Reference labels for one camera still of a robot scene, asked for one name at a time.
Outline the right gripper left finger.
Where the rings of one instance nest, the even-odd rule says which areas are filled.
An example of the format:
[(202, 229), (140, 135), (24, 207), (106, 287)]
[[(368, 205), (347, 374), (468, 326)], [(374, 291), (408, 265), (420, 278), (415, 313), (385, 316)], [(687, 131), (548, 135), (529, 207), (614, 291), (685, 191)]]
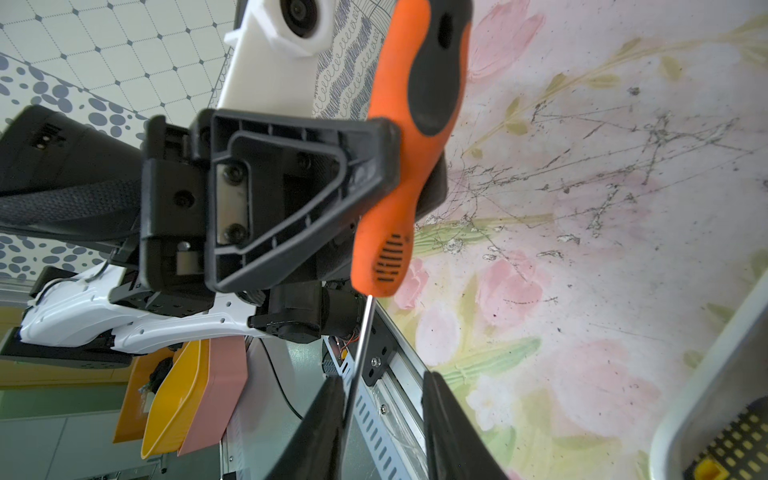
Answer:
[(345, 399), (343, 380), (327, 378), (266, 479), (340, 478)]

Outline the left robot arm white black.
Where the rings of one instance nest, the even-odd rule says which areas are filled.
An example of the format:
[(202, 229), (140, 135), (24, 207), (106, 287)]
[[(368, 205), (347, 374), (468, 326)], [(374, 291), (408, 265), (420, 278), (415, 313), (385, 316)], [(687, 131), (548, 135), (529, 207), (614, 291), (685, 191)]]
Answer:
[(405, 178), (384, 118), (201, 111), (130, 146), (41, 105), (1, 138), (1, 230), (102, 252), (42, 270), (26, 355), (85, 362), (235, 335), (310, 343), (359, 325), (349, 283), (363, 215)]

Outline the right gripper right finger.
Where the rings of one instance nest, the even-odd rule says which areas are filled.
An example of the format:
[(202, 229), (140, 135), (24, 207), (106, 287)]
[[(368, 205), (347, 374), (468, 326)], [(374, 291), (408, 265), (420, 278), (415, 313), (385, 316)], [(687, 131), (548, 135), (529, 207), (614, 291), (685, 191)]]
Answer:
[(430, 480), (508, 479), (437, 372), (424, 374), (422, 409)]

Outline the black yellow dotted screwdriver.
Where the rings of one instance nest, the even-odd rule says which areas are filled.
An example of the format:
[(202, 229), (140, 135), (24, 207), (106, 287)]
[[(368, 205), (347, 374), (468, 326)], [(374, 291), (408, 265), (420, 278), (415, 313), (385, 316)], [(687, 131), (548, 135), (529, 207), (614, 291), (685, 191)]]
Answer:
[(767, 478), (767, 397), (739, 413), (683, 472), (688, 480)]

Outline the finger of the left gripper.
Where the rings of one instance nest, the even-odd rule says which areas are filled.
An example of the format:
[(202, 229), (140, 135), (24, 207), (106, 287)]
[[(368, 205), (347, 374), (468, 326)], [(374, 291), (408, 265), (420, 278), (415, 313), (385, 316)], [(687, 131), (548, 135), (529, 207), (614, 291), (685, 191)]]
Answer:
[(447, 176), (447, 161), (445, 153), (442, 152), (419, 195), (415, 212), (416, 222), (429, 215), (445, 201), (448, 194)]

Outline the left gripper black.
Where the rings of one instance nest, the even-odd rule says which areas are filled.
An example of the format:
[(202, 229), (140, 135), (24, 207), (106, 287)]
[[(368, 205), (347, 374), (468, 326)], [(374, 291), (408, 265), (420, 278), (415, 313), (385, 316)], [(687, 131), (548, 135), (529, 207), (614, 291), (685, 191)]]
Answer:
[(136, 277), (108, 297), (114, 344), (354, 333), (354, 235), (399, 182), (394, 122), (205, 109), (186, 129), (152, 119), (147, 140)]

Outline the large orange black screwdriver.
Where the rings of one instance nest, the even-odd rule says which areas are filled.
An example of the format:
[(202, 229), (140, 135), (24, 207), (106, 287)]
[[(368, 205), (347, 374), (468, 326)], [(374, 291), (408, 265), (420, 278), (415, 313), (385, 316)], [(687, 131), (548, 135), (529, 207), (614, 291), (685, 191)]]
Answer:
[(352, 422), (376, 300), (393, 296), (412, 258), (415, 212), (464, 98), (473, 4), (399, 1), (380, 51), (368, 115), (401, 133), (398, 185), (361, 218), (354, 240), (351, 284), (366, 306), (355, 371), (344, 412)]

